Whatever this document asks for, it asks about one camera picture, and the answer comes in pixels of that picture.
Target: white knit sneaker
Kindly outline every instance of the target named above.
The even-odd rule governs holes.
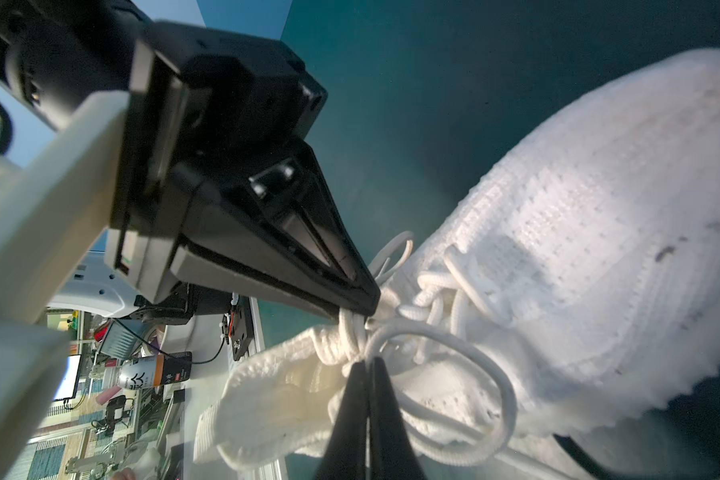
[[[518,433],[610,425],[715,375],[720,50],[629,74],[544,122],[384,285],[377,316],[427,319],[432,273],[458,276],[449,256],[468,302],[454,324],[446,301],[441,324],[509,375]],[[415,341],[424,365],[400,389],[472,426],[497,411],[450,356],[427,359]]]
[[[513,428],[612,424],[715,375],[720,50],[629,74],[544,122],[384,284],[367,344],[362,325],[342,312],[339,327],[235,369],[200,420],[196,460],[245,469],[320,455],[342,370],[382,345],[414,448],[453,465],[511,456]],[[417,336],[384,344],[410,325],[478,367]],[[473,445],[437,446],[452,442]]]

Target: shoelace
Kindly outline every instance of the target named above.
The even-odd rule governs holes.
[[[403,244],[404,252],[400,260],[389,270],[391,255]],[[371,274],[381,284],[402,266],[413,251],[413,234],[403,232],[390,240],[368,265]],[[451,417],[431,410],[403,392],[395,389],[401,410],[415,418],[431,422],[454,433],[466,444],[442,445],[421,434],[416,428],[405,422],[408,436],[414,448],[433,460],[452,466],[479,465],[491,456],[515,466],[526,473],[539,478],[570,480],[567,475],[558,472],[536,459],[506,448],[514,432],[518,415],[518,401],[514,388],[504,370],[482,351],[468,343],[464,337],[464,311],[471,302],[486,319],[506,326],[511,322],[511,312],[506,300],[502,299],[495,283],[476,272],[476,265],[470,259],[464,262],[463,256],[455,246],[444,252],[444,263],[448,268],[443,272],[421,272],[417,278],[422,289],[413,299],[413,305],[398,307],[402,318],[374,322],[365,325],[365,318],[348,310],[339,313],[339,335],[342,346],[350,360],[364,358],[369,362],[374,356],[381,355],[390,340],[401,335],[416,335],[425,338],[414,356],[416,363],[426,362],[432,349],[430,340],[441,343],[471,360],[494,380],[501,399],[501,414],[497,425],[486,434],[463,424]],[[442,291],[455,290],[450,312],[450,332],[440,328],[444,319],[444,301]],[[367,338],[366,328],[374,329]]]

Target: label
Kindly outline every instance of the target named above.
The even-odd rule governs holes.
[[[145,356],[135,359],[129,365],[123,365],[118,377],[118,384],[124,389],[139,390],[183,382],[190,378],[192,352],[173,354],[184,359],[177,360],[162,353],[156,356]]]

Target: monitor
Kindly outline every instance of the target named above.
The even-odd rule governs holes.
[[[77,381],[80,378],[80,355],[67,357],[67,371],[56,390],[54,400],[68,400],[77,394]]]

